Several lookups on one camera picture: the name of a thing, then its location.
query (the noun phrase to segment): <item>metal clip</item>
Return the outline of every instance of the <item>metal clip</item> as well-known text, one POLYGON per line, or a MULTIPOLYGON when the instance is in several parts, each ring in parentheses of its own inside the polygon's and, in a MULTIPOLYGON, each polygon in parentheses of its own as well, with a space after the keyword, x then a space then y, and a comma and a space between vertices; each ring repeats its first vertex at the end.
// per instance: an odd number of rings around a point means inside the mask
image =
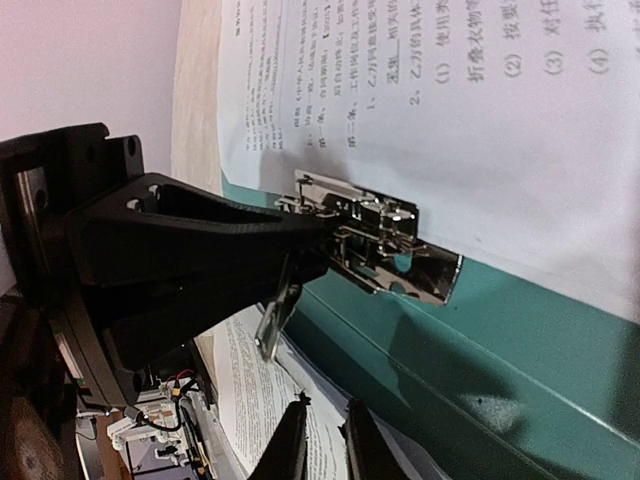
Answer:
POLYGON ((392 291, 446 305, 461 255, 418 238, 415 204, 348 182, 296 170, 298 197, 276 205, 289 212, 335 219, 326 246, 331 267, 366 291, 392 291))
POLYGON ((268 303, 256 331, 254 341, 265 361, 273 360, 275 357, 280 334, 302 294, 302 285, 291 281, 295 266, 294 258, 291 255, 287 256, 280 275, 278 294, 268 303))

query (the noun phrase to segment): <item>paper sheet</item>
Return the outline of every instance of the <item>paper sheet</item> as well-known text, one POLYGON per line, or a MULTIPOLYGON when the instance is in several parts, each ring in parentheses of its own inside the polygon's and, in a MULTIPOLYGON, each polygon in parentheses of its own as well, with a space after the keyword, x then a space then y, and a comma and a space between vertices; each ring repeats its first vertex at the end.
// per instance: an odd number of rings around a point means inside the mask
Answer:
POLYGON ((637 0, 223 0, 232 183, 415 201, 427 241, 632 318, 637 0))
MULTIPOLYGON (((302 389, 284 369, 262 361, 240 315, 214 332, 220 420, 240 463, 252 472, 285 409, 302 389)), ((343 420, 325 406, 312 398, 308 411, 309 479, 346 480, 344 441, 338 431, 343 420)))
MULTIPOLYGON (((304 390, 311 398, 309 479, 346 480, 344 439, 338 426, 344 423, 347 399, 284 341, 278 347, 279 363, 264 363, 252 341, 260 316, 251 307, 213 328, 220 421, 229 442, 242 466, 253 471, 287 405, 304 390)), ((410 479, 448 479, 417 444, 410 449, 422 468, 416 471, 394 436, 401 434, 385 426, 380 430, 410 479)), ((411 442, 406 437, 401 440, 411 442)))

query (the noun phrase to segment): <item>pink wall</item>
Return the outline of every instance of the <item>pink wall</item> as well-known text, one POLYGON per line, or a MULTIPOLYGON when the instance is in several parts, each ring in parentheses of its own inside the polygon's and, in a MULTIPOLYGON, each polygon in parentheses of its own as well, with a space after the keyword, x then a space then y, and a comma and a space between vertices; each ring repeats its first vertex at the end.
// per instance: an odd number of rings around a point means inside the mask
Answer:
MULTIPOLYGON (((180 1, 6 0, 0 7, 0 140, 78 123, 142 140, 169 173, 180 1)), ((0 239, 0 295, 13 283, 0 239)))

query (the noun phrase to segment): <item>black plastic bracket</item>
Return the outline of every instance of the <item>black plastic bracket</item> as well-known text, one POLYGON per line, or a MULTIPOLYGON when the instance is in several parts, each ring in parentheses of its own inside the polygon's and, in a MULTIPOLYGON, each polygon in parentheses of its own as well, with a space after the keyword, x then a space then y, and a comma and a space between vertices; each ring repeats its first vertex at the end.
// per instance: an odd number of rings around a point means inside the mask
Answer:
POLYGON ((350 480, 409 480, 363 401, 349 402, 347 421, 340 431, 347 443, 350 480))
POLYGON ((136 136, 102 124, 0 143, 0 226, 18 287, 73 354, 90 405, 133 404, 141 369, 293 276, 324 275, 313 216, 145 174, 136 136))

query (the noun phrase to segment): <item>silver binder clip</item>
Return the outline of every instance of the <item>silver binder clip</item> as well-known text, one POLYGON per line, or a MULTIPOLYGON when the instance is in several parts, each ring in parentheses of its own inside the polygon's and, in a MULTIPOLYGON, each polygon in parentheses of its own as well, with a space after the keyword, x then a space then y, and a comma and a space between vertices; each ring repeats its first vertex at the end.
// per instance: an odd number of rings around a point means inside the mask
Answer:
POLYGON ((461 255, 418 238, 415 204, 348 182, 296 170, 298 197, 283 210, 335 217, 331 267, 370 293, 390 291, 446 305, 462 266, 461 255))

